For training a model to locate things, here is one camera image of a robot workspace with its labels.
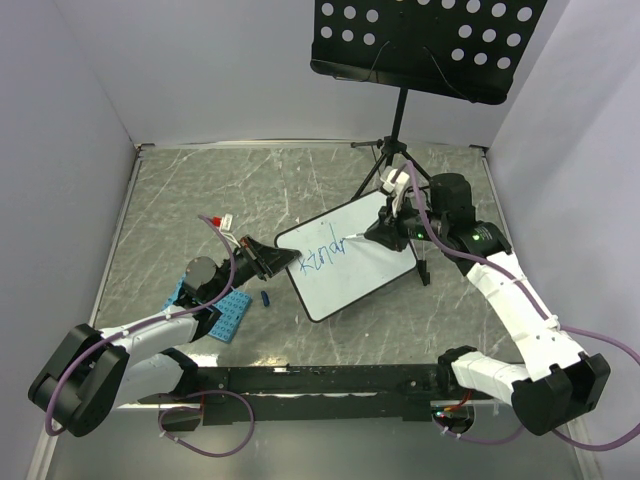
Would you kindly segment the white board with black frame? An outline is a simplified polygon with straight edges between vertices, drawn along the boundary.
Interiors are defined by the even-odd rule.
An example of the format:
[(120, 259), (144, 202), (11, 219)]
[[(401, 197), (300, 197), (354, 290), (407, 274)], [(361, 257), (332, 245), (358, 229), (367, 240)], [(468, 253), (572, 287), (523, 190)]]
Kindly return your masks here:
[(385, 195), (374, 191), (275, 237), (276, 247), (300, 252), (287, 273), (310, 321), (324, 321), (416, 267), (411, 248), (396, 252), (353, 237), (385, 205)]

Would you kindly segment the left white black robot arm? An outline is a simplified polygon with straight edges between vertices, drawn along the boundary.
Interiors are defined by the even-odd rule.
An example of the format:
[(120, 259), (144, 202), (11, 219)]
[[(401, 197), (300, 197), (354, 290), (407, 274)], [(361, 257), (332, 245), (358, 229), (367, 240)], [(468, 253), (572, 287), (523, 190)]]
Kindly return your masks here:
[(160, 313), (104, 330), (72, 328), (28, 390), (29, 400), (46, 414), (48, 434), (85, 436), (116, 407), (151, 395), (192, 398), (198, 367), (178, 346), (214, 328), (221, 317), (216, 303), (234, 289), (254, 277), (266, 281), (300, 256), (246, 235), (222, 263), (206, 256), (191, 260)]

